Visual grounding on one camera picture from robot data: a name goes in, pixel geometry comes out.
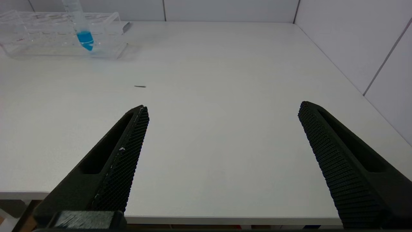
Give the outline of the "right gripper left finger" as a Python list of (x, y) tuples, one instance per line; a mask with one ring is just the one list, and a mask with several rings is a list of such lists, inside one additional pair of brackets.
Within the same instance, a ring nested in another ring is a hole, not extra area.
[(126, 112), (37, 206), (37, 226), (64, 211), (125, 212), (149, 122), (143, 105)]

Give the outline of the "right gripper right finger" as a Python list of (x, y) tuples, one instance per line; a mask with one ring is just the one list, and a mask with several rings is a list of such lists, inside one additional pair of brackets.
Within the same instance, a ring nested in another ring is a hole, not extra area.
[(411, 180), (323, 107), (303, 101), (298, 118), (345, 230), (411, 229)]

